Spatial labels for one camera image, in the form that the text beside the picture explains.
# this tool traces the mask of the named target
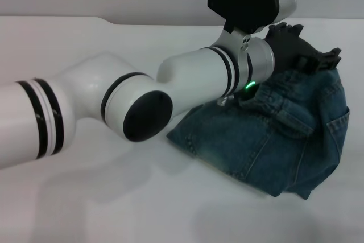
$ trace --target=blue denim fabric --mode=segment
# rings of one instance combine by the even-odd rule
[[[177,146],[241,182],[307,199],[338,166],[349,108],[337,70],[287,71],[255,97],[191,110],[168,133]]]

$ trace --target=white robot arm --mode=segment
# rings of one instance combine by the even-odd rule
[[[145,141],[174,116],[218,98],[224,105],[227,96],[274,73],[297,66],[312,72],[322,64],[332,69],[339,62],[340,50],[319,53],[300,39],[301,25],[271,26],[266,39],[251,37],[289,16],[296,0],[247,1],[244,11],[228,2],[208,2],[226,19],[220,38],[165,60],[156,80],[115,56],[99,55],[50,79],[1,87],[0,168],[57,154],[71,144],[76,121],[85,117],[129,141]],[[313,55],[319,66],[312,66]]]

